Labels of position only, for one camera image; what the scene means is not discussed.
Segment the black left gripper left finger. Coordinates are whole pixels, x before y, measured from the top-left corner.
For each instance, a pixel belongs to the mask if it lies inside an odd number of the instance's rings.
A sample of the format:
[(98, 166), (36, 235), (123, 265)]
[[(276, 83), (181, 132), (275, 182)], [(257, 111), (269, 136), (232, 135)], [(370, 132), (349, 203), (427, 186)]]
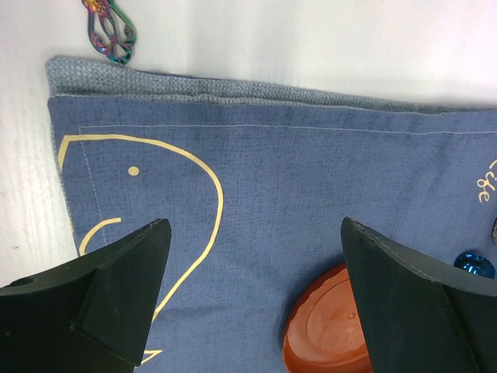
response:
[(1, 289), (3, 372), (132, 372), (141, 365), (171, 241), (157, 219)]

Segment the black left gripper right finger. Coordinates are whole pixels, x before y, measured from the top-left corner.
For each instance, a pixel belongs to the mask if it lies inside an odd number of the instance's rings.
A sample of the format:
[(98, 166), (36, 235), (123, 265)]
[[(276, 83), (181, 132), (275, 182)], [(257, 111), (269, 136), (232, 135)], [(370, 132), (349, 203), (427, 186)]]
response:
[(494, 372), (496, 282), (352, 218), (341, 241), (375, 372)]

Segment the blue metal spoon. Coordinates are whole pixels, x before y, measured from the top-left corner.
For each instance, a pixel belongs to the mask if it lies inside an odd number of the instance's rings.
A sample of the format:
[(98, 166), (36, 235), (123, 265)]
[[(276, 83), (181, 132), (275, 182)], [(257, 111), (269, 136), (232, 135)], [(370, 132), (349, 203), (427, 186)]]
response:
[(495, 278), (495, 267), (480, 253), (467, 251), (457, 256), (454, 261), (454, 266), (467, 271), (470, 274)]

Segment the orange plastic plate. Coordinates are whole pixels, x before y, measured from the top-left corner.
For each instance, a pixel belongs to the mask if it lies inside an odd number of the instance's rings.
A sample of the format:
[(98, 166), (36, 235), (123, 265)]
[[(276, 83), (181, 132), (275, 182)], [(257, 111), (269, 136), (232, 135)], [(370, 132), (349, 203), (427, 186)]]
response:
[(299, 296), (283, 334), (288, 372), (372, 372), (344, 263), (326, 271)]

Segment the speckled beige ceramic cup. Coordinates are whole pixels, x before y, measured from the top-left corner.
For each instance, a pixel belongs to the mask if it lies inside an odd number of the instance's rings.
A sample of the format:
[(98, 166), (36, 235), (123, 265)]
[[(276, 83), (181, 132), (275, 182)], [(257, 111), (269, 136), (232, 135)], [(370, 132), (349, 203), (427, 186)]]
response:
[(492, 241), (497, 244), (497, 219), (495, 219), (493, 225), (492, 225)]

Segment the iridescent rainbow metal fork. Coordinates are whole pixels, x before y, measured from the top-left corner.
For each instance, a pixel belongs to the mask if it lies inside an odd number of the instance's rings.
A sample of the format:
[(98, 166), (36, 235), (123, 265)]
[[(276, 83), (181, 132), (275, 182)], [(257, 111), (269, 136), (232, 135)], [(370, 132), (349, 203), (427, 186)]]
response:
[(124, 66), (133, 56), (137, 30), (114, 0), (82, 0), (88, 14), (92, 47), (110, 62)]

